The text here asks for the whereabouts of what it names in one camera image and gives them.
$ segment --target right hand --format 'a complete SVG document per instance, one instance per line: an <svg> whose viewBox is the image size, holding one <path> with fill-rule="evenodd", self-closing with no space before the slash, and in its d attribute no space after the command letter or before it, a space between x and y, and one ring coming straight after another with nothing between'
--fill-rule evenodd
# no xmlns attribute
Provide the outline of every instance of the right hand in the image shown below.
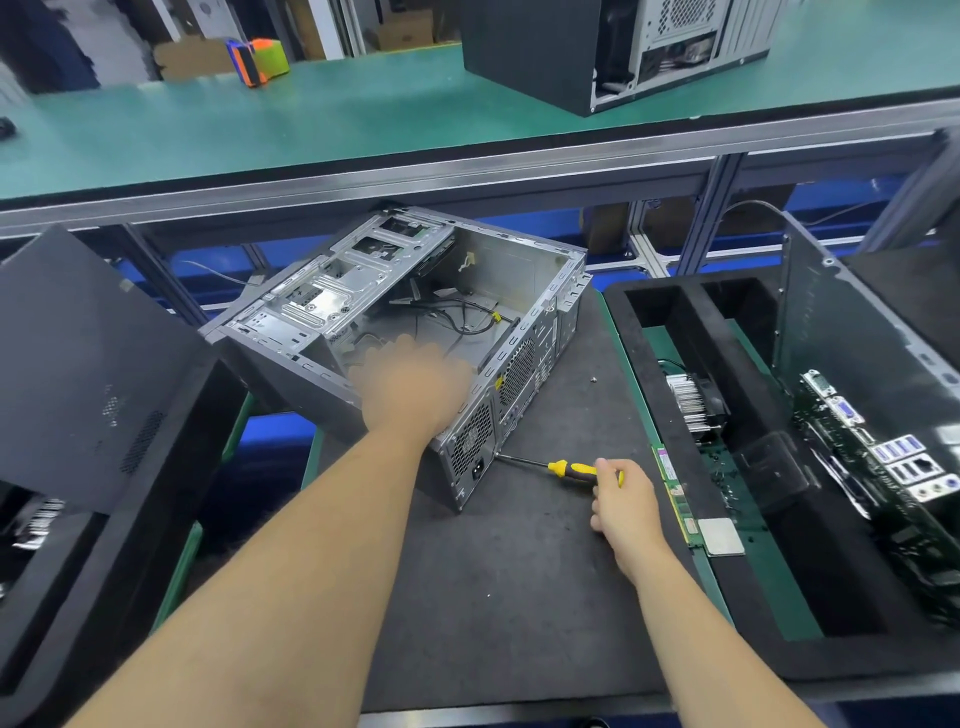
<svg viewBox="0 0 960 728"><path fill-rule="evenodd" d="M633 460L596 461L590 527L603 533L613 548L616 564L637 586L639 572L652 559L673 552L663 538L657 495L647 473ZM623 485L617 483L623 472Z"/></svg>
<svg viewBox="0 0 960 728"><path fill-rule="evenodd" d="M367 349L350 381L363 398L367 429L388 427L423 449L457 416L475 372L463 359L446 358L436 344L418 347L400 334L382 349Z"/></svg>

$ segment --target computer case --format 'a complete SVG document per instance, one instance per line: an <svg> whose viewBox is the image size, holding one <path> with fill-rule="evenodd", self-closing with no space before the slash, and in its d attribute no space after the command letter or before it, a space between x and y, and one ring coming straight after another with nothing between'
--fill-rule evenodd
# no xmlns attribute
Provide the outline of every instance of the computer case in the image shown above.
<svg viewBox="0 0 960 728"><path fill-rule="evenodd" d="M467 71L589 116L763 58L787 0L484 0L462 13Z"/></svg>
<svg viewBox="0 0 960 728"><path fill-rule="evenodd" d="M409 333L476 377L424 455L418 487L460 511L577 326L582 250L416 207L376 212L202 329L259 400L353 442L348 368ZM429 382L411 382L429 386Z"/></svg>

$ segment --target wire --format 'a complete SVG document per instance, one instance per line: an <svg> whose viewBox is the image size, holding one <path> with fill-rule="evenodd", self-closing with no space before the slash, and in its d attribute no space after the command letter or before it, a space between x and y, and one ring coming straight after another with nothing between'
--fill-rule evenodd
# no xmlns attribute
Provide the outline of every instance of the wire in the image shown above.
<svg viewBox="0 0 960 728"><path fill-rule="evenodd" d="M453 317L450 314L448 314L446 311L444 311L442 308L438 308L437 306L431 306L431 305L421 306L417 303L408 303L408 305L411 308L422 308L424 310L431 311L433 313L439 313L441 316L443 316L445 319L448 320L448 322L450 323L450 328L452 328L457 333L462 334L463 336L476 336L477 334L487 333L487 331L493 328L493 325L496 324L496 319L491 318L490 321L487 323L487 325L484 326L483 328L479 328L476 331L467 331L465 328L458 327L457 322L453 320Z"/></svg>
<svg viewBox="0 0 960 728"><path fill-rule="evenodd" d="M475 303L475 302L469 301L469 300L467 300L467 299L445 298L445 299L439 299L439 300L437 300L437 301L420 301L420 302L417 302L417 305L428 306L428 305L430 305L430 304L432 304L432 303L439 303L439 304L443 305L444 303L450 302L450 301L455 301L455 302L461 303L461 304L463 304L463 305L468 305L468 306L470 306L471 308L477 308L477 309L479 309L479 310L481 310L481 311L486 311L486 312L489 313L489 314L494 314L494 313L495 313L497 316L499 316L501 319L503 319L504 321L506 321L508 324L515 324L515 323L516 323L516 319L508 319L508 318L507 318L506 316L504 316L502 313L500 313L500 312L497 311L497 310L494 310L493 308L487 308L486 306L481 305L480 303Z"/></svg>
<svg viewBox="0 0 960 728"><path fill-rule="evenodd" d="M218 277L220 277L220 278L222 278L222 279L229 280L230 282L233 282L233 283L239 283L240 285L244 285L244 286L249 283L248 280L240 280L240 279L232 278L232 277L228 276L226 273L221 273L220 271L215 271L215 270L213 270L210 266L208 266L208 265L203 265L202 263L198 263L196 260L181 260L180 262L181 262L181 263L189 263L190 265L195 265L195 266L197 266L198 268L203 268L205 271L209 271L209 272L212 273L214 276L218 276Z"/></svg>
<svg viewBox="0 0 960 728"><path fill-rule="evenodd" d="M448 347L446 348L446 351L444 352L444 356L450 356L450 352L452 352L454 349L456 349L456 348L457 348L457 344L459 344L461 341L464 340L463 329L467 328L467 302L466 302L466 301L460 301L460 304L461 304L461 305L460 305L460 315L463 317L464 325L463 325L463 328L462 328L461 331L460 331L460 335L456 338L456 340L455 340L452 344L450 344L450 346L448 346Z"/></svg>
<svg viewBox="0 0 960 728"><path fill-rule="evenodd" d="M853 212L855 209L860 209L861 207L866 207L867 205L876 205L876 203L878 202L880 202L880 200L871 200L870 202L867 202L867 203L860 203L858 205L844 207L842 210L839 210L838 212L832 212L827 217L822 217L819 220L814 220L813 222L810 222L810 223L804 223L804 225L806 225L808 228L812 228L814 225L820 225L821 223L825 223L827 220L832 220L834 217L840 217L840 215L844 215L848 212Z"/></svg>
<svg viewBox="0 0 960 728"><path fill-rule="evenodd" d="M379 336L377 336L375 333L370 333L369 331L364 331L362 334L360 334L360 335L357 336L355 339L353 339L353 346L355 347L357 344L359 344L361 341L363 341L364 337L366 337L366 336L370 336L370 338L373 339L373 340L374 340L377 344L379 344L381 347L386 343L383 339L381 339L381 338L380 338Z"/></svg>
<svg viewBox="0 0 960 728"><path fill-rule="evenodd" d="M834 217L840 217L840 215L846 214L848 212L853 212L855 209L860 209L861 207L866 207L867 205L875 205L876 202L877 200L871 200L868 203L857 203L856 205L844 207L841 210L832 212L831 214L827 215L826 217L822 217L819 220L813 220L811 222L804 222L803 220L799 220L798 222L801 225L803 225L805 228L812 228L815 225L821 225L822 223L825 223L827 220L832 220ZM728 206L727 209L725 209L723 212L720 213L719 219L717 219L716 223L713 225L713 230L710 231L711 241L713 240L714 236L717 234L717 231L720 229L720 223L722 223L724 221L724 218L727 217L727 213L730 212L732 209L737 209L738 207L743 207L744 205L761 205L766 207L767 209L773 210L780 217L783 217L783 210L781 210L776 205L771 205L766 200L740 200L739 202L733 203L732 205Z"/></svg>
<svg viewBox="0 0 960 728"><path fill-rule="evenodd" d="M674 361L673 359L657 359L658 364L673 364L677 369L681 370L685 374L689 374L689 370L681 364L679 361Z"/></svg>

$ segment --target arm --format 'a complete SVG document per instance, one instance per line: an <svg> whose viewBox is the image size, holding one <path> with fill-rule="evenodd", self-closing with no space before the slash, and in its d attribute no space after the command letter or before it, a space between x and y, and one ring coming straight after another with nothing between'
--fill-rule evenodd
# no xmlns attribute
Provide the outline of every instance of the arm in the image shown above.
<svg viewBox="0 0 960 728"><path fill-rule="evenodd" d="M823 728L713 607L663 538L653 485L631 460L597 460L590 525L634 586L684 728ZM616 471L624 483L616 484Z"/></svg>
<svg viewBox="0 0 960 728"><path fill-rule="evenodd" d="M184 602L69 728L356 726L420 456L456 415L472 369L407 336L368 356L363 374L369 434Z"/></svg>

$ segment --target yellow screwdriver handle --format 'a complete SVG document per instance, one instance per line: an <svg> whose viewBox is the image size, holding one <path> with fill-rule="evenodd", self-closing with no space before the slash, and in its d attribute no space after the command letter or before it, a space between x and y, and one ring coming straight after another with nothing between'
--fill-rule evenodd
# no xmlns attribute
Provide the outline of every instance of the yellow screwdriver handle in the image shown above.
<svg viewBox="0 0 960 728"><path fill-rule="evenodd" d="M570 480L579 480L582 483L590 485L597 484L597 469L592 465L583 463L568 463L565 460L557 460L547 464L547 469L557 477L567 477ZM617 473L617 482L623 487L623 472Z"/></svg>

